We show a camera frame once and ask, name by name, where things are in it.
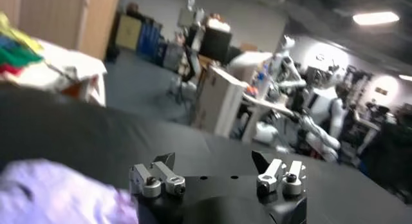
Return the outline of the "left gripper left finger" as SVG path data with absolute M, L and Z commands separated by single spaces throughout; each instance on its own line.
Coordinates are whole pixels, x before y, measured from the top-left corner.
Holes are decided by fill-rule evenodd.
M 132 195 L 157 198 L 163 192 L 181 198 L 186 184 L 183 176 L 174 169 L 175 153 L 167 153 L 154 158 L 149 167 L 135 164 L 129 168 L 129 191 Z

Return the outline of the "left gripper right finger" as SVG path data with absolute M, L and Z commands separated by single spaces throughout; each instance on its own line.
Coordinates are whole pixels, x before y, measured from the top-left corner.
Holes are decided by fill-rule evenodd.
M 259 151 L 252 151 L 252 159 L 259 173 L 256 180 L 259 196 L 277 192 L 278 187 L 285 196 L 300 196 L 305 192 L 302 161 L 294 160 L 288 167 L 282 159 Z

